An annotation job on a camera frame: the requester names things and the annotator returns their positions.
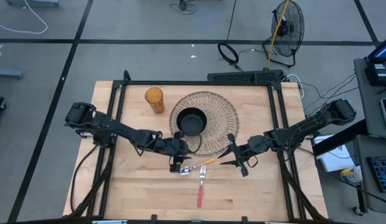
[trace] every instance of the woven wire plate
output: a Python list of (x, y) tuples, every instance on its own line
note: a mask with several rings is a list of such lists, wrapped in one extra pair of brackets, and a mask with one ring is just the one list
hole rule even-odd
[[(209, 91), (191, 93), (181, 99), (171, 112), (169, 126), (172, 135), (180, 131), (176, 124), (178, 114), (186, 108), (195, 107), (202, 110), (207, 117), (207, 126), (200, 133), (202, 144), (194, 154), (199, 157), (214, 156), (226, 150), (230, 141), (227, 134), (237, 137), (239, 123), (237, 112), (224, 97)], [(191, 151), (197, 150), (200, 144), (199, 136), (184, 136)]]

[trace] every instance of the black pot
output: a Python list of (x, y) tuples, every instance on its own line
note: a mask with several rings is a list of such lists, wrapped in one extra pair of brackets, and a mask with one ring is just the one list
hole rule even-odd
[(185, 135), (196, 136), (200, 134), (207, 125), (207, 117), (198, 108), (186, 108), (176, 118), (176, 124)]

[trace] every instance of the wooden tabletop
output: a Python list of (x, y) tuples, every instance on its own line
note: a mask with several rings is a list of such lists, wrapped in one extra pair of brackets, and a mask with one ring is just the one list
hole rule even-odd
[[(107, 111), (112, 82), (96, 83), (92, 104), (98, 111)], [(152, 85), (128, 85), (121, 122), (135, 129), (161, 130), (165, 138), (171, 137), (169, 116), (175, 104), (189, 93), (211, 91), (234, 105), (240, 130), (237, 144), (246, 144), (250, 136), (274, 129), (267, 88), (265, 86), (177, 86), (153, 85), (164, 93), (165, 112), (156, 114), (144, 99)], [(282, 83), (286, 113), (290, 125), (304, 119), (301, 98), (296, 83)], [(277, 93), (275, 104), (280, 126), (281, 115)], [(92, 139), (82, 139), (76, 165), (93, 147)], [(303, 148), (312, 151), (309, 141)], [(81, 166), (75, 185), (74, 206), (86, 196), (92, 186), (97, 162), (96, 150)], [(301, 188), (320, 214), (327, 217), (317, 169), (313, 156), (296, 151), (296, 163)], [(242, 177), (234, 166), (219, 165), (234, 159), (233, 154), (207, 166), (204, 180), (202, 208), (197, 208), (199, 170), (188, 176), (170, 173), (166, 156), (145, 152), (139, 157), (128, 140), (118, 138), (113, 172), (105, 212), (109, 219), (148, 220), (156, 214), (159, 220), (220, 220), (237, 221), (247, 216), (250, 221), (288, 221), (280, 166), (274, 152), (257, 156), (259, 163), (249, 168), (249, 175)], [(191, 166), (205, 158), (193, 157), (183, 165)], [(295, 217), (298, 216), (296, 199), (291, 189)], [(101, 190), (96, 196), (95, 212)], [(64, 214), (70, 211), (70, 193)]]

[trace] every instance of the desk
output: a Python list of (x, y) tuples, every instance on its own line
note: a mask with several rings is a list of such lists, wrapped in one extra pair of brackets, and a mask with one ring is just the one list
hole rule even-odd
[(360, 134), (386, 138), (385, 120), (380, 104), (380, 100), (386, 98), (386, 91), (379, 93), (384, 90), (385, 87), (370, 85), (365, 73), (367, 67), (365, 59), (355, 59), (354, 65), (365, 118), (362, 121), (353, 124), (351, 127), (314, 145), (313, 151), (317, 156), (352, 141)]
[[(113, 82), (96, 83), (92, 104), (98, 111), (107, 110), (112, 84)], [(144, 93), (152, 86), (159, 87), (164, 93), (163, 114), (155, 114), (144, 99)], [(301, 121), (304, 113), (297, 84), (282, 83), (282, 89), (289, 124)], [(245, 144), (250, 136), (274, 129), (268, 91), (263, 86), (127, 85), (120, 121), (136, 129), (161, 130), (165, 138), (171, 137), (169, 116), (174, 105), (182, 97), (196, 91), (212, 91), (234, 105), (240, 122), (237, 144)], [(282, 126), (276, 96), (274, 94), (278, 121)], [(82, 139), (76, 165), (92, 147), (91, 139)], [(303, 148), (311, 150), (310, 142), (305, 141)], [(75, 206), (92, 186), (97, 156), (96, 150), (78, 172)], [(303, 192), (320, 214), (327, 217), (313, 156), (296, 151), (295, 157)], [(288, 221), (276, 154), (268, 151), (258, 156), (259, 163), (255, 168), (248, 168), (248, 177), (242, 177), (234, 166), (219, 165), (233, 159), (233, 154), (229, 154), (207, 166), (203, 206), (198, 209), (198, 170), (184, 177), (170, 173), (168, 157), (149, 152), (138, 157), (128, 140), (118, 138), (105, 218), (149, 220), (152, 214), (156, 214), (159, 220), (237, 221), (242, 216), (247, 216), (250, 221)], [(203, 158), (193, 157), (183, 165), (193, 165), (202, 160)], [(96, 195), (94, 214), (98, 213), (100, 197), (101, 190)], [(69, 198), (70, 193), (64, 208), (65, 215), (71, 212)], [(292, 201), (294, 216), (298, 217), (295, 197), (292, 197)]]
[[(386, 156), (386, 139), (380, 139), (369, 136), (357, 136), (353, 141), (355, 152), (359, 156), (360, 168), (362, 169), (363, 188), (367, 192), (370, 192), (376, 196), (386, 199), (386, 193), (381, 193), (377, 188), (377, 184), (370, 170), (369, 164), (366, 161), (366, 157)], [(364, 210), (367, 211), (367, 207), (375, 212), (386, 213), (386, 203), (377, 200), (376, 198), (369, 197), (362, 194)]]

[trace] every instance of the fork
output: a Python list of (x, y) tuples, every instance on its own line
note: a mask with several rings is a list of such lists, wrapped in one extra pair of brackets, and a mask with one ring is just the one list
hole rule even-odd
[(199, 198), (197, 199), (197, 208), (201, 208), (201, 203), (203, 200), (203, 183), (204, 183), (206, 171), (207, 171), (207, 166), (202, 165), (200, 168), (200, 189), (199, 189)]

